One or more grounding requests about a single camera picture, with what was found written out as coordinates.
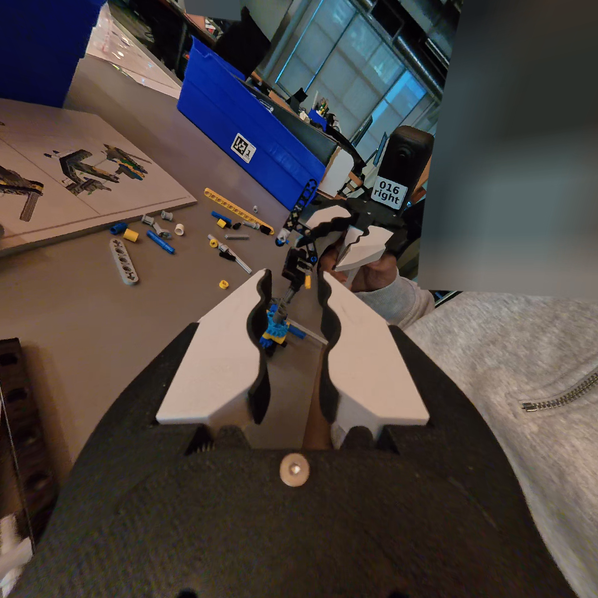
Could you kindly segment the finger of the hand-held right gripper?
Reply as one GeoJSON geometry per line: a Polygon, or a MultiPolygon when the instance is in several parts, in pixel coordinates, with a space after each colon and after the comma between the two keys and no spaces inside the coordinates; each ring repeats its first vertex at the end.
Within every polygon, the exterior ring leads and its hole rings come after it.
{"type": "Polygon", "coordinates": [[[304,224],[304,247],[313,245],[316,251],[327,250],[341,240],[357,219],[357,213],[343,206],[328,206],[315,211],[304,224]]]}
{"type": "Polygon", "coordinates": [[[363,265],[379,260],[385,251],[388,251],[386,243],[390,238],[390,231],[384,228],[371,226],[363,233],[355,227],[350,227],[341,238],[343,244],[334,270],[346,272],[348,282],[351,283],[363,265]]]}

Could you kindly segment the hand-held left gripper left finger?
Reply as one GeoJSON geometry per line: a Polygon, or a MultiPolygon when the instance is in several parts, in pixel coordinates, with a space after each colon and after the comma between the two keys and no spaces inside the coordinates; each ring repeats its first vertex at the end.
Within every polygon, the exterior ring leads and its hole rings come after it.
{"type": "Polygon", "coordinates": [[[272,273],[256,272],[200,318],[156,414],[161,425],[260,425],[270,404],[265,349],[272,273]]]}

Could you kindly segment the black lego assembly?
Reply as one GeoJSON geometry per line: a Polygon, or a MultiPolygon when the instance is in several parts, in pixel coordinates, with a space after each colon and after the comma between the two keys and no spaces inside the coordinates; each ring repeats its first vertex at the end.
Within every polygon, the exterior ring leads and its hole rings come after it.
{"type": "Polygon", "coordinates": [[[275,244],[282,247],[289,243],[292,233],[298,234],[295,244],[288,249],[282,269],[282,277],[288,280],[289,287],[281,298],[271,300],[267,308],[267,328],[259,340],[267,357],[272,357],[277,348],[286,345],[291,329],[288,306],[301,288],[310,286],[311,274],[318,263],[318,252],[311,228],[300,223],[300,216],[316,194],[317,188],[317,181],[310,178],[275,239],[275,244]]]}

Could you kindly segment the person's right forearm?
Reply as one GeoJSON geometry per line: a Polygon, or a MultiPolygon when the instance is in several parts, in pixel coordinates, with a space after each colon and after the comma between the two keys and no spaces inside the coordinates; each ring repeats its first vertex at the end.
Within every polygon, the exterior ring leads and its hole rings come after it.
{"type": "Polygon", "coordinates": [[[387,324],[402,330],[429,315],[435,308],[434,298],[428,290],[421,289],[417,283],[399,274],[385,288],[357,292],[356,296],[384,318],[387,324]]]}

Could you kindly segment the long yellow lego beam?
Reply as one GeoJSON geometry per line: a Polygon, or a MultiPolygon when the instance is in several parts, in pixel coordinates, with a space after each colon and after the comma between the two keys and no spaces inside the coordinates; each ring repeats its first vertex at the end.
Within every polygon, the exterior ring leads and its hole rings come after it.
{"type": "Polygon", "coordinates": [[[241,218],[243,221],[257,222],[260,225],[266,225],[266,226],[271,227],[265,221],[260,220],[255,214],[250,213],[250,212],[244,210],[243,208],[239,207],[238,205],[230,202],[224,196],[221,196],[220,194],[211,190],[210,188],[205,188],[204,195],[207,198],[211,199],[213,202],[220,205],[221,207],[234,213],[236,216],[241,218]]]}

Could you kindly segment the grey lego axle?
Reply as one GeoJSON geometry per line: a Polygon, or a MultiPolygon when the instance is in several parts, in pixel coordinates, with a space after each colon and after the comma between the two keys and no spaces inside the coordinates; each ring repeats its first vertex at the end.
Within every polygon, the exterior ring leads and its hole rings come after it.
{"type": "Polygon", "coordinates": [[[228,261],[234,261],[239,265],[247,274],[252,274],[252,269],[247,265],[237,254],[235,254],[230,248],[224,244],[219,246],[220,257],[228,259],[228,261]]]}

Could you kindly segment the grey lego beam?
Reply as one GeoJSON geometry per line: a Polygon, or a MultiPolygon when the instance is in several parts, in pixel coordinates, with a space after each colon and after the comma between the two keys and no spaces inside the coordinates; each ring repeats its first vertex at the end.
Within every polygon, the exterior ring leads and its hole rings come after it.
{"type": "Polygon", "coordinates": [[[127,285],[136,285],[139,276],[124,243],[117,238],[112,238],[109,241],[109,249],[123,282],[127,285]]]}

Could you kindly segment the long blue lego pin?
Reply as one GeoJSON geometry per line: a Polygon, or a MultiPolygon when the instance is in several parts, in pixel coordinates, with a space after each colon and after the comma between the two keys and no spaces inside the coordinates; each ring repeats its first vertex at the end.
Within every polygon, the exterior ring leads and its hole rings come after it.
{"type": "Polygon", "coordinates": [[[162,250],[166,251],[170,255],[174,255],[176,250],[172,247],[168,242],[166,242],[163,238],[161,238],[157,233],[153,230],[147,230],[146,236],[151,239],[154,243],[156,243],[162,250]]]}

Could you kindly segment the grey lego connector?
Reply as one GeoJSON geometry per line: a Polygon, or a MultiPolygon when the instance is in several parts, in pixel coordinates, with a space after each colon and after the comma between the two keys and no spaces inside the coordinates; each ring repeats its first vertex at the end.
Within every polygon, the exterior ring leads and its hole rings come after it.
{"type": "Polygon", "coordinates": [[[172,238],[171,233],[167,229],[162,228],[153,216],[144,214],[140,220],[143,224],[150,226],[154,230],[154,233],[161,239],[169,240],[172,238]]]}

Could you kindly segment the person's right hand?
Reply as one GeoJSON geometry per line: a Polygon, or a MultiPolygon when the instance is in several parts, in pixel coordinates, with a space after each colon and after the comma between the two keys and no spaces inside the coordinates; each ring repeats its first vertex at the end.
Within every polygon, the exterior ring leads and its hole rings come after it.
{"type": "Polygon", "coordinates": [[[318,271],[328,272],[352,292],[374,292],[383,289],[393,283],[397,277],[396,256],[389,251],[380,257],[379,260],[363,265],[352,282],[348,282],[346,272],[336,272],[334,266],[339,258],[342,247],[342,240],[329,245],[319,259],[318,271]]]}

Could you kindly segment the blue bin with tag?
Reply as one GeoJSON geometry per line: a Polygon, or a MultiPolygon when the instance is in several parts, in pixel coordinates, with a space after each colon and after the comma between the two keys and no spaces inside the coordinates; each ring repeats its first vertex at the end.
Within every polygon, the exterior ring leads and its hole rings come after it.
{"type": "Polygon", "coordinates": [[[325,165],[239,78],[192,39],[178,110],[288,209],[316,195],[325,165]]]}

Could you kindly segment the person's grey hoodie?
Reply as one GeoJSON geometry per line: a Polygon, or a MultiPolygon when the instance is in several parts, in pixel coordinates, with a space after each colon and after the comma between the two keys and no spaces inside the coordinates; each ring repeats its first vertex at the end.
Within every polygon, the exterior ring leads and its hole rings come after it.
{"type": "Polygon", "coordinates": [[[579,597],[597,597],[597,302],[464,292],[408,337],[482,414],[579,597]]]}

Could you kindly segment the white paper sheets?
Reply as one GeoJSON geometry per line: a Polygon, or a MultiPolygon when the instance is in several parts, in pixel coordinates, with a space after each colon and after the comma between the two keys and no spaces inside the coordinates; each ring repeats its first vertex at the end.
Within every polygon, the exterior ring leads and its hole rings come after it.
{"type": "Polygon", "coordinates": [[[112,64],[141,86],[179,99],[182,82],[116,19],[107,2],[92,29],[86,56],[112,64]]]}

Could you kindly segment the white plastic piece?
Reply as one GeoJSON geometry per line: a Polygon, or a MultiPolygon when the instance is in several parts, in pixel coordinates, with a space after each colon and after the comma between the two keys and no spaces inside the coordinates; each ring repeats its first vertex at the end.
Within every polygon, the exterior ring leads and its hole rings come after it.
{"type": "Polygon", "coordinates": [[[17,514],[4,516],[1,519],[1,597],[9,596],[32,554],[31,538],[21,537],[17,514]]]}

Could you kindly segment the black lego frame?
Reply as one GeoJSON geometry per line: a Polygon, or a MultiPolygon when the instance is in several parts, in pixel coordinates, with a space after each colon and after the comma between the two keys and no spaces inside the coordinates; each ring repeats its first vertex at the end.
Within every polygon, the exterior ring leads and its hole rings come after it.
{"type": "Polygon", "coordinates": [[[19,531],[30,537],[35,550],[59,490],[18,338],[1,340],[1,430],[19,497],[19,531]]]}

